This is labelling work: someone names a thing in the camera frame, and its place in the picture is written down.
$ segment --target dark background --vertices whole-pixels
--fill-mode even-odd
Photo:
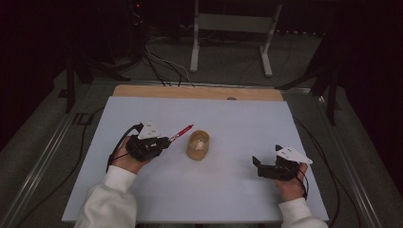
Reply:
[[[145,21],[169,35],[180,37],[181,25],[193,23],[192,1],[146,2]],[[227,1],[225,12],[263,16],[274,10],[266,1],[240,3]],[[123,54],[124,42],[114,42],[130,32],[122,6],[125,0],[2,1],[0,149],[53,89],[52,80],[66,67],[67,44],[99,60]],[[202,1],[201,10],[221,12],[223,1]],[[399,1],[287,1],[278,21],[279,32],[326,32],[308,71],[337,65],[339,85],[401,193],[402,10]]]

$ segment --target human arm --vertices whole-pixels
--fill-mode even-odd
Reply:
[[[302,163],[300,165],[300,172],[298,173],[297,178],[302,182],[307,169],[307,164]],[[274,180],[274,182],[276,183],[281,198],[284,201],[278,205],[282,213],[282,228],[328,227],[323,220],[312,215],[312,212],[303,197],[304,191],[300,181],[292,179],[289,181]]]
[[[82,206],[75,228],[135,227],[137,203],[129,189],[140,169],[148,161],[139,162],[127,155],[127,137],[116,152],[103,181],[92,187]]]

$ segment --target pen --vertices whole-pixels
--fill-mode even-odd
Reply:
[[[174,137],[172,137],[171,139],[169,139],[171,142],[174,142],[176,139],[178,139],[181,135],[183,135],[184,133],[186,133],[188,130],[190,130],[190,128],[193,127],[193,124],[187,126],[184,130],[180,131],[178,134],[176,134]]]

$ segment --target gold cup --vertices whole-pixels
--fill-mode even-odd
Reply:
[[[205,154],[208,151],[209,144],[210,136],[207,134],[207,132],[196,130],[189,137],[186,154],[190,159],[200,161],[204,159]]]

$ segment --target white table surface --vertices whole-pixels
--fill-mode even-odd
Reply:
[[[258,177],[252,156],[274,164],[276,144],[305,153],[286,102],[110,97],[63,221],[77,219],[87,190],[103,179],[107,158],[127,129],[149,120],[166,137],[189,124],[194,127],[140,171],[132,187],[138,222],[282,220],[278,189],[271,180]],[[210,134],[209,151],[202,161],[190,160],[185,154],[188,137],[197,129]],[[315,216],[327,220],[311,169],[306,176],[307,203]]]

